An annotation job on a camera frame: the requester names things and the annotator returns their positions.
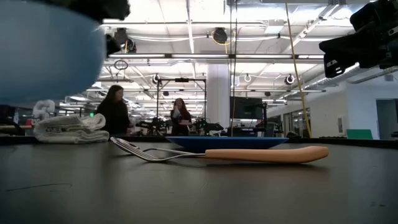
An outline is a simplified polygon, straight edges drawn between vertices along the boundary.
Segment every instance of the camera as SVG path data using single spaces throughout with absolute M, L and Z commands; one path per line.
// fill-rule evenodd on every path
M 370 2 L 349 19 L 355 33 L 319 43 L 325 76 L 337 77 L 355 63 L 381 69 L 398 65 L 398 2 Z

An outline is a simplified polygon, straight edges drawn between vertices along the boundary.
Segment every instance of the woman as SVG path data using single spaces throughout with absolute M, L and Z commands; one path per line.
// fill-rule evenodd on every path
M 105 127 L 102 130 L 111 135 L 125 135 L 129 132 L 130 120 L 127 106 L 123 102 L 123 87 L 111 86 L 96 113 L 102 114 L 106 119 Z
M 191 114 L 188 112 L 184 101 L 178 98 L 174 101 L 174 109 L 170 114 L 173 122 L 172 135 L 189 134 L 188 126 L 192 124 Z

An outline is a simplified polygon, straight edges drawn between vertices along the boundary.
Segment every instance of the fork handle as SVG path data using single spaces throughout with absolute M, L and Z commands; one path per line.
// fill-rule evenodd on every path
M 205 154 L 203 157 L 208 159 L 298 164 L 322 159 L 329 155 L 329 149 L 322 146 L 300 149 L 209 149 Z

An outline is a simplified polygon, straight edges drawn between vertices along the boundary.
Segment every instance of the monitor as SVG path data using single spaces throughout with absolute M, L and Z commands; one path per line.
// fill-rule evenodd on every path
M 246 97 L 230 97 L 230 118 L 238 119 L 263 119 L 262 99 Z

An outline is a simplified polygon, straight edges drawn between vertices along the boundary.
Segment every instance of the long dark hair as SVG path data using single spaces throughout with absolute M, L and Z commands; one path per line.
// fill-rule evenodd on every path
M 188 112 L 188 110 L 187 110 L 187 106 L 185 106 L 185 102 L 184 102 L 183 99 L 181 99 L 181 98 L 175 99 L 175 101 L 174 101 L 174 106 L 175 106 L 175 104 L 177 103 L 177 100 L 181 100 L 181 103 L 182 103 L 181 109 L 180 109 L 181 115 L 182 115 L 182 116 L 185 116 L 185 115 L 189 114 L 189 112 Z
M 108 94 L 106 94 L 105 99 L 103 100 L 103 102 L 106 103 L 110 103 L 110 102 L 115 102 L 115 98 L 116 98 L 116 92 L 119 90 L 123 90 L 123 87 L 119 86 L 119 85 L 113 85 L 111 86 L 111 88 L 109 88 L 108 90 Z

